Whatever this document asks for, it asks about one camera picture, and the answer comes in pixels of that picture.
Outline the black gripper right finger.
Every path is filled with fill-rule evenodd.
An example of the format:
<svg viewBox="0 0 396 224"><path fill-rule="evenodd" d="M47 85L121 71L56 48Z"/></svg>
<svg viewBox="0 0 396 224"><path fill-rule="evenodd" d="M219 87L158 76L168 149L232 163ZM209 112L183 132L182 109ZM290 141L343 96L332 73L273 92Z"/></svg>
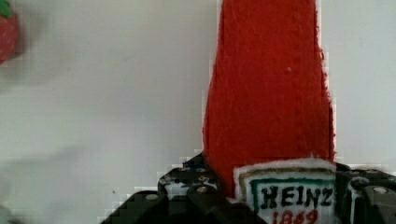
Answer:
<svg viewBox="0 0 396 224"><path fill-rule="evenodd" d="M338 163L335 224L396 224L395 176Z"/></svg>

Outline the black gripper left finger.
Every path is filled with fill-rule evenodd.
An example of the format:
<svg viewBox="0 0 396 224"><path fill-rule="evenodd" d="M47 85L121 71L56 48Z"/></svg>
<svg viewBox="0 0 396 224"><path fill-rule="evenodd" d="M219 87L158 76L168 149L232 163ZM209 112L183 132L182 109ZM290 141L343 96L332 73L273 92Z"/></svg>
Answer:
<svg viewBox="0 0 396 224"><path fill-rule="evenodd" d="M163 175L155 190L128 197L100 224L267 224L223 194L199 154Z"/></svg>

